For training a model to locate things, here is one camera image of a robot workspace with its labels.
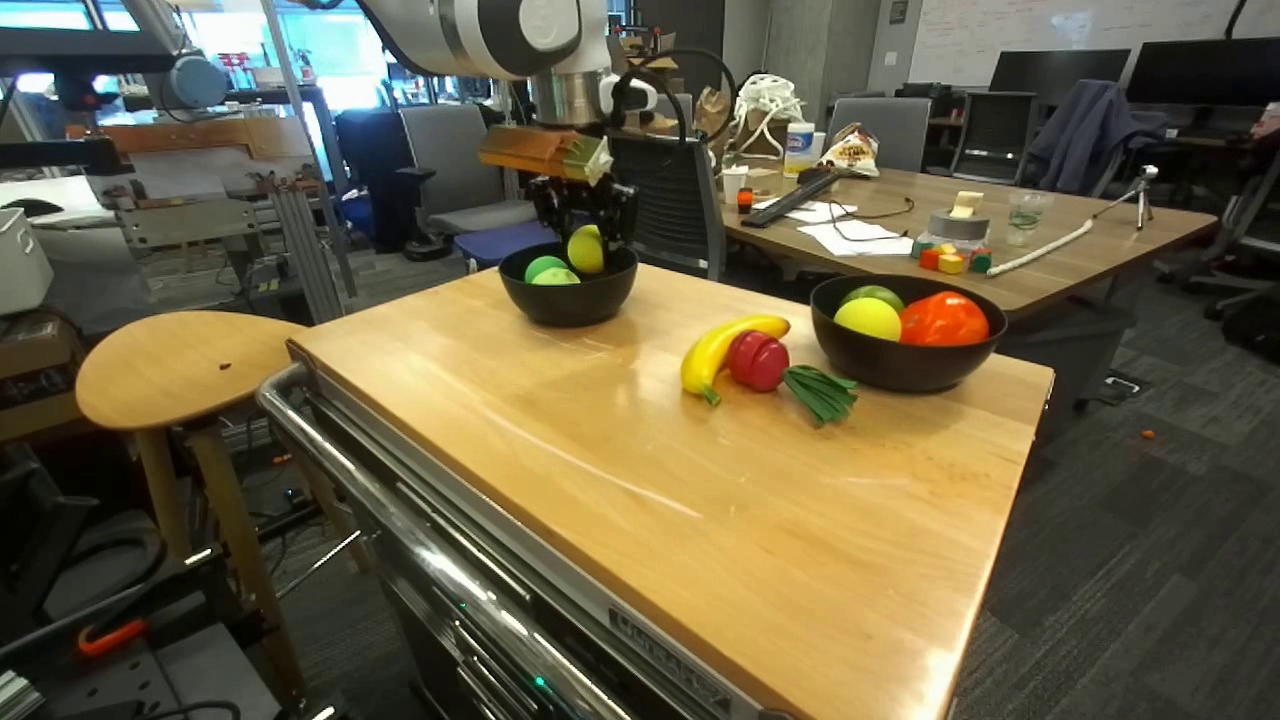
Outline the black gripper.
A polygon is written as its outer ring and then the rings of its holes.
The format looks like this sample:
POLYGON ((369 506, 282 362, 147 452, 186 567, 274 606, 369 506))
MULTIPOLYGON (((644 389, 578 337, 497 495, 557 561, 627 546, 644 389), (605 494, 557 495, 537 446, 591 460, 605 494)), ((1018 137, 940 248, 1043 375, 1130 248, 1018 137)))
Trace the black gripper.
POLYGON ((525 184, 537 216, 545 219, 545 245, 563 257, 569 237, 579 223, 596 223, 605 233, 605 271, 622 271, 633 264, 637 227, 637 190, 605 177, 602 184, 531 177, 525 184))

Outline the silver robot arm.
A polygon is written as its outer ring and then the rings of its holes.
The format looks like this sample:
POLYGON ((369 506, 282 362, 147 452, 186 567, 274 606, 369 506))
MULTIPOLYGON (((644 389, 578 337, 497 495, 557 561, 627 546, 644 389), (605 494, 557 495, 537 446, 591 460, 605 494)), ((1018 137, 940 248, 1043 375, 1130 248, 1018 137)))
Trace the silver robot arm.
POLYGON ((525 177, 549 227, 633 223, 637 193, 615 180, 609 144, 622 77, 605 0, 361 0, 361 11, 416 72, 531 86, 531 116, 497 124, 476 159, 525 177))

